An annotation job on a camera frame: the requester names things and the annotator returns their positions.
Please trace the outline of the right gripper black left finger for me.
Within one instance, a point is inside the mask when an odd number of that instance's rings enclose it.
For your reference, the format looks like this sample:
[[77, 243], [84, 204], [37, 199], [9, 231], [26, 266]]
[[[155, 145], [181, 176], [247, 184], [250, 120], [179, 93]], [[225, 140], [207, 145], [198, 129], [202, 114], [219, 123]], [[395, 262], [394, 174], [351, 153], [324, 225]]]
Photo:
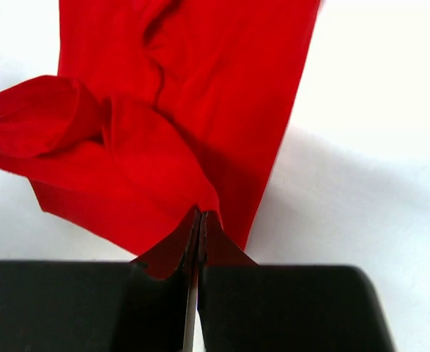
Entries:
[[190, 351], [199, 225], [131, 262], [0, 260], [0, 351]]

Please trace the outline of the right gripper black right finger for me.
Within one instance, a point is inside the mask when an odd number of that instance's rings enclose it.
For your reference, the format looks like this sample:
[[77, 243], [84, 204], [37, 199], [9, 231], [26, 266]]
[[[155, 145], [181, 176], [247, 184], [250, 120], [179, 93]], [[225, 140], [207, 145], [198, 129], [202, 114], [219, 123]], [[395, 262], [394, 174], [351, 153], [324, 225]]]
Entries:
[[207, 351], [393, 351], [377, 293], [349, 265], [260, 265], [206, 212], [198, 311]]

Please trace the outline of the red t-shirt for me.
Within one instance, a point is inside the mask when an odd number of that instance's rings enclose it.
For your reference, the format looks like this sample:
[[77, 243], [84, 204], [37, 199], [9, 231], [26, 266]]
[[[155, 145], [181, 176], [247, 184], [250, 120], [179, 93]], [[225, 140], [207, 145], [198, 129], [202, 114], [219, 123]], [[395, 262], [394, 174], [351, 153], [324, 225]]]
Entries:
[[246, 245], [318, 1], [61, 1], [58, 72], [0, 92], [0, 169], [134, 254], [193, 207]]

